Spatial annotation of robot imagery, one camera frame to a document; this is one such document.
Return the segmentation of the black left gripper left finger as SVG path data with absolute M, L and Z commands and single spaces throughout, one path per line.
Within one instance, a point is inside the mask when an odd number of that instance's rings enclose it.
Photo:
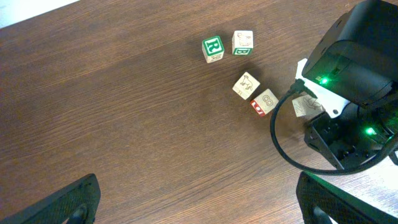
M 94 223 L 100 198 L 98 180 L 88 174 L 1 223 Z

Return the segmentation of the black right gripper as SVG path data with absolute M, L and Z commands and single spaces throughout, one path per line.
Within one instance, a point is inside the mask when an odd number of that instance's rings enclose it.
M 336 118 L 322 112 L 306 126 L 304 141 L 338 170 L 364 164 L 397 134 L 397 103 L 363 109 L 349 103 Z

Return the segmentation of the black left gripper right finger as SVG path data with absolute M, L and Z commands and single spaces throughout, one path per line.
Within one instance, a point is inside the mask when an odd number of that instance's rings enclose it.
M 397 218 L 308 172 L 301 172 L 296 196 L 305 223 L 397 223 Z

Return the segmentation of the wooden block letter S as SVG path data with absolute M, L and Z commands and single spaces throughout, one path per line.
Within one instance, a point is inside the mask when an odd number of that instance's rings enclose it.
M 300 96 L 292 100 L 296 117 L 302 116 L 316 116 L 324 112 L 322 104 L 318 98 L 313 98 L 310 95 Z

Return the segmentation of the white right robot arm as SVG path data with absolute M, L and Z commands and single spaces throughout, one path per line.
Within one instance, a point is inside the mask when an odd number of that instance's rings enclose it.
M 397 6 L 363 1 L 343 14 L 302 77 L 323 106 L 306 144 L 338 170 L 370 160 L 397 133 Z

